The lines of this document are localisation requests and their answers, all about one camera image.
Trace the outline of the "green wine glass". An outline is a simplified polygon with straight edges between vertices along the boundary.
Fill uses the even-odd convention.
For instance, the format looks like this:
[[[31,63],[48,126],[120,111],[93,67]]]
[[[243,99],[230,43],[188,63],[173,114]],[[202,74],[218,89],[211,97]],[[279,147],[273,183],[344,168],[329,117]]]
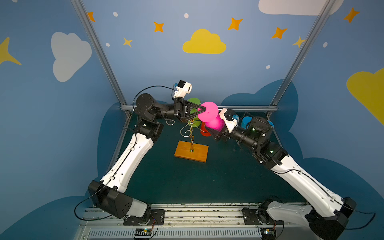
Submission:
[[[199,100],[198,98],[190,98],[188,99],[189,102],[191,103],[194,103],[196,105],[200,105],[201,104],[201,100]],[[191,109],[190,110],[190,114],[194,114],[196,113],[198,110],[197,109]],[[193,123],[191,124],[193,128],[197,128],[201,125],[201,121],[198,117],[195,117],[193,118]]]

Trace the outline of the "red wine glass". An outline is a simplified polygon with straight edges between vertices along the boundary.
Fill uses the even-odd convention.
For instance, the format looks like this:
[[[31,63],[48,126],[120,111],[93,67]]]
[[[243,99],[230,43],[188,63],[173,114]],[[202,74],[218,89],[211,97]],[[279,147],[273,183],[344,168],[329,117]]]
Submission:
[[[204,137],[210,137],[211,136],[211,134],[206,129],[206,124],[204,122],[201,123],[201,134]]]

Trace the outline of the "pink wine glass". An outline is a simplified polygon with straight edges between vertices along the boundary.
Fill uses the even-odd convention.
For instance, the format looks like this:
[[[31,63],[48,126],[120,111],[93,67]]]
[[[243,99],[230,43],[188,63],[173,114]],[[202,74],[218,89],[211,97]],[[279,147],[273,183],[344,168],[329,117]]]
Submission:
[[[225,123],[220,118],[218,106],[213,102],[205,102],[201,106],[205,107],[206,110],[198,114],[199,120],[205,123],[206,128],[221,131]]]

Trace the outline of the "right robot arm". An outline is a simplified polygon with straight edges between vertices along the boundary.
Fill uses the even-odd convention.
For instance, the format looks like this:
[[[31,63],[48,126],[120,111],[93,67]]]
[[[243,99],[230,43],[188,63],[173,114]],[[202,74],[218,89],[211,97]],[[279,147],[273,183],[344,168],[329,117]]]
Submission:
[[[309,228],[322,240],[336,240],[347,230],[356,202],[342,198],[306,172],[279,144],[270,141],[274,129],[263,117],[253,117],[242,127],[237,115],[217,116],[205,123],[216,141],[232,139],[251,150],[253,157],[266,169],[281,177],[300,193],[307,205],[284,204],[265,200],[256,210],[246,209],[245,223],[272,225],[288,222]]]

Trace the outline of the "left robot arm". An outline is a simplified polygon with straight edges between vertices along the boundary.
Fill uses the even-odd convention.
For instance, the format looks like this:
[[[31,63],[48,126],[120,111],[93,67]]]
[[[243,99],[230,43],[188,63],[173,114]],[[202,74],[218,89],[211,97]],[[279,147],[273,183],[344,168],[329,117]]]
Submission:
[[[141,160],[162,133],[164,125],[158,120],[178,119],[186,123],[206,111],[205,107],[184,99],[192,88],[192,85],[185,81],[175,84],[172,88],[173,104],[158,103],[144,91],[134,97],[133,110],[140,119],[132,130],[130,143],[101,180],[92,181],[88,187],[89,198],[95,207],[118,219],[125,216],[136,217],[143,225],[150,221],[150,205],[127,196],[125,192]]]

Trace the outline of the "right small circuit board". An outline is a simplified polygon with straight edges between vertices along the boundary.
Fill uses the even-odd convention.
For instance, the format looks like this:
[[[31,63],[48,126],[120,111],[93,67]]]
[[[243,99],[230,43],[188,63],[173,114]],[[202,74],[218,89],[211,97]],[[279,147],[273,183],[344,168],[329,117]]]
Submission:
[[[261,240],[275,240],[277,237],[274,229],[262,228],[261,229]]]

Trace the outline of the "small circuit board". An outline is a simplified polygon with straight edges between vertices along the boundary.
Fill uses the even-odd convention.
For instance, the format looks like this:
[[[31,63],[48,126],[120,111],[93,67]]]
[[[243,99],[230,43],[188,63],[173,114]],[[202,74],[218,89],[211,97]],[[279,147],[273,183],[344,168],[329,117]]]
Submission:
[[[152,237],[152,231],[150,229],[135,229],[133,238],[134,240],[147,240]]]
[[[262,228],[261,229],[261,240],[275,240],[277,237],[274,229]]]

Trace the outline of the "left small circuit board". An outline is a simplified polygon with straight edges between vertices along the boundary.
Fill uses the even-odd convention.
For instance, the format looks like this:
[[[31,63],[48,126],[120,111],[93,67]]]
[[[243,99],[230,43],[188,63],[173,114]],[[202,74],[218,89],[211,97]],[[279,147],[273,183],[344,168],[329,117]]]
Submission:
[[[135,229],[133,238],[134,240],[147,240],[152,237],[152,231],[150,229]]]

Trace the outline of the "left aluminium frame post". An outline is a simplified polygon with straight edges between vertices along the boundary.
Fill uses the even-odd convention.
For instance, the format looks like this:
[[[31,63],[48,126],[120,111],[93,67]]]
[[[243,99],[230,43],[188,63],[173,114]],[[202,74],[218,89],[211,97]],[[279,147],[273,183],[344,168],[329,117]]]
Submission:
[[[92,25],[92,21],[90,20],[88,13],[86,12],[86,8],[83,4],[83,1],[80,0],[71,0],[71,3],[92,43],[92,46],[101,62],[101,65],[107,75],[107,78],[121,104],[121,107],[126,106],[127,102],[124,97],[123,91],[116,79],[115,74],[111,68],[110,63],[108,62],[107,56],[103,50],[103,47],[99,41],[99,38],[96,34],[96,31]]]

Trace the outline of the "aluminium frame post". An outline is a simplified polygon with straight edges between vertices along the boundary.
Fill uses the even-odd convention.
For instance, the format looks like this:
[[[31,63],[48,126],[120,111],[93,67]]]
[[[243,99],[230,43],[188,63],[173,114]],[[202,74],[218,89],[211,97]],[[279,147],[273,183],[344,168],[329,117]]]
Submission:
[[[80,0],[71,0],[71,3],[92,43],[92,46],[101,62],[101,65],[107,75],[107,78],[121,104],[121,107],[126,106],[127,102],[124,97],[123,91],[116,79],[115,74],[111,68],[110,63],[108,62],[107,56],[103,50],[103,47],[99,41],[99,38],[96,34],[96,31],[92,25],[92,21],[90,20],[88,13],[86,12],[86,8],[83,4],[83,1]]]
[[[307,54],[309,53],[312,45],[316,41],[319,33],[323,29],[324,25],[326,24],[329,16],[331,15],[331,11],[333,6],[336,4],[336,0],[327,0],[325,1],[325,4],[323,8],[321,9],[318,17],[316,18],[312,28],[310,29],[307,38],[305,42],[300,47],[300,50],[293,61],[292,66],[290,67],[287,75],[283,79],[280,87],[278,88],[275,96],[273,97],[271,103],[270,103],[270,110],[266,112],[267,118],[270,118],[273,114],[273,112],[276,112],[278,110],[278,104],[281,101],[283,95],[287,91],[289,85],[291,84],[294,76],[298,72],[300,66],[302,65],[304,59],[306,58]]]

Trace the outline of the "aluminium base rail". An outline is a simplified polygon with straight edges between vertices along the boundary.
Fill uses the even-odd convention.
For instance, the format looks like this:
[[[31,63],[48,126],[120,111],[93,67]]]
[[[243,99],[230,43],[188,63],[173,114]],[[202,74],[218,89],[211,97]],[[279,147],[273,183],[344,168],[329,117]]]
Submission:
[[[134,240],[135,229],[150,229],[148,240],[261,240],[261,229],[276,231],[277,240],[317,240],[310,229],[294,223],[247,225],[244,208],[256,209],[255,203],[227,204],[154,204],[155,225],[138,225],[133,217],[110,217],[108,213],[88,208],[85,223],[80,223],[76,240]]]

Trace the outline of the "right aluminium frame post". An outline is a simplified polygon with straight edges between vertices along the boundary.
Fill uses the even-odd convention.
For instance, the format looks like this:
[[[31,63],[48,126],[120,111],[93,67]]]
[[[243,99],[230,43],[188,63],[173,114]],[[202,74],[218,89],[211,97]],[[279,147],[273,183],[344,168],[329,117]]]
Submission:
[[[309,53],[312,45],[316,41],[319,33],[323,29],[324,25],[326,24],[329,16],[331,15],[331,11],[333,6],[336,4],[336,0],[327,0],[325,1],[325,4],[323,8],[321,9],[318,17],[316,18],[312,28],[310,29],[307,38],[305,42],[300,47],[300,50],[293,61],[292,66],[290,67],[287,75],[283,79],[280,87],[278,88],[275,96],[273,97],[271,103],[270,103],[270,110],[266,112],[267,118],[270,118],[273,114],[273,112],[276,112],[278,110],[278,104],[281,101],[283,95],[287,91],[289,85],[291,84],[294,76],[298,72],[300,66],[302,65],[304,59],[306,58],[307,54]]]

